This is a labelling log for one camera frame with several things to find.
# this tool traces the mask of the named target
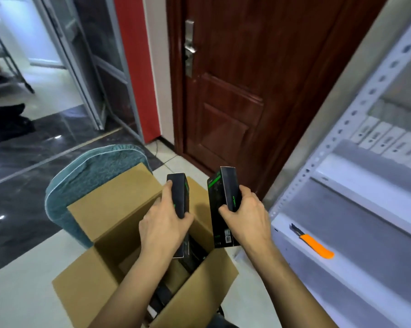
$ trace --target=orange handle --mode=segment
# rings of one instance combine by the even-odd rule
[[[331,259],[334,257],[334,253],[332,251],[329,251],[324,246],[319,244],[312,236],[305,234],[303,236],[300,236],[300,238],[303,241],[305,241],[307,245],[313,248],[314,251],[318,253],[321,257],[325,259]]]

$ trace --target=orange utility knife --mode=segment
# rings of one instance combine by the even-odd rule
[[[306,242],[313,250],[318,253],[321,257],[325,259],[331,259],[334,257],[334,253],[329,251],[324,246],[319,244],[312,236],[305,234],[300,229],[298,229],[295,224],[290,225],[290,229],[294,231],[303,241]]]

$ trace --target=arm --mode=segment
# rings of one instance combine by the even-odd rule
[[[181,245],[193,215],[176,216],[172,202],[172,181],[138,225],[140,256],[88,328],[139,328],[149,301]]]
[[[259,273],[283,327],[337,327],[291,270],[271,240],[268,212],[255,193],[240,186],[242,203],[236,213],[219,208],[236,239]]]

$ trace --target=black baseboard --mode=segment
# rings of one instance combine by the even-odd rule
[[[166,138],[163,138],[161,136],[157,139],[175,152],[175,145],[173,143],[169,142]]]

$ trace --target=forearm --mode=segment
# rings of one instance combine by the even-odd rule
[[[337,327],[272,242],[246,250],[284,328]]]
[[[89,328],[139,328],[169,263],[156,256],[140,255]]]

